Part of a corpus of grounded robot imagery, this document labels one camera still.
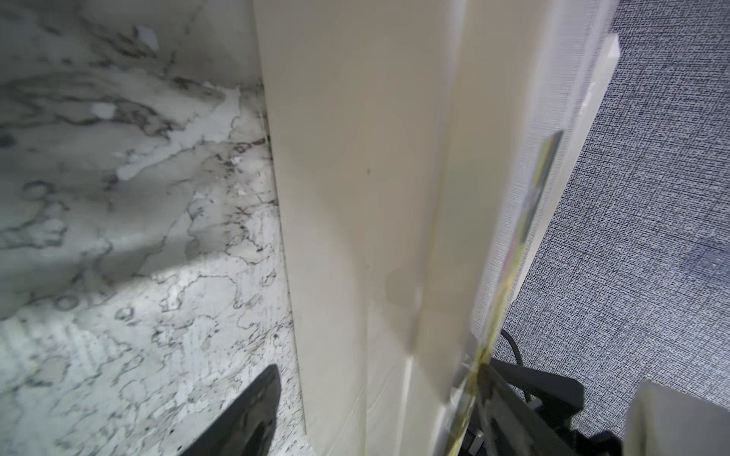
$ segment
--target gray carpet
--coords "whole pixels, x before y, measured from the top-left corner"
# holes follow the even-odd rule
[[[730,2],[622,1],[621,59],[504,327],[623,434],[651,379],[730,408]],[[495,356],[513,360],[500,340]]]

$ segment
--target marble countertop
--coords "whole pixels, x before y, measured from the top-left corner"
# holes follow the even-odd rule
[[[270,454],[312,454],[263,91],[89,46],[1,87],[0,447],[174,455],[276,363]]]

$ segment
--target black plastic part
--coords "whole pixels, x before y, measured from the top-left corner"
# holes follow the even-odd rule
[[[279,369],[271,364],[182,456],[265,456],[276,430]]]
[[[534,411],[530,410],[527,404],[512,391],[505,381],[506,379],[503,379],[502,375],[493,366],[495,361],[497,360],[493,359],[489,364],[482,364],[479,369],[477,387],[480,397],[488,403],[496,400],[504,402],[515,418],[518,428],[510,426],[507,422],[493,422],[491,418],[488,419],[487,423],[480,420],[480,428],[485,429],[485,426],[489,426],[490,429],[494,429],[495,426],[498,427],[500,434],[495,436],[495,440],[498,443],[508,441],[510,435],[513,436],[512,438],[528,438],[529,441],[526,441],[526,445],[530,446],[531,454],[533,455],[575,455],[575,452],[558,437],[555,431],[535,414]],[[529,382],[526,385],[536,391],[541,391],[539,388],[533,387]],[[493,408],[493,406],[487,406],[485,410]],[[504,449],[498,449],[498,453],[503,455],[509,454]]]
[[[583,434],[573,431],[576,434],[575,450],[583,456],[621,456],[623,442],[610,430],[597,433],[595,436],[586,438]]]
[[[492,359],[490,364],[509,384],[542,401],[535,410],[550,428],[570,429],[570,420],[583,410],[583,385],[566,376]]]
[[[501,330],[499,333],[507,340],[507,343],[512,347],[512,353],[515,354],[515,362],[518,364],[518,366],[524,366],[524,363],[522,362],[522,353],[520,353],[520,348],[517,346],[517,342],[515,342],[515,338],[512,337],[512,334],[508,333],[506,330]],[[527,394],[527,392],[523,392],[525,395],[525,402],[530,401],[530,395]]]

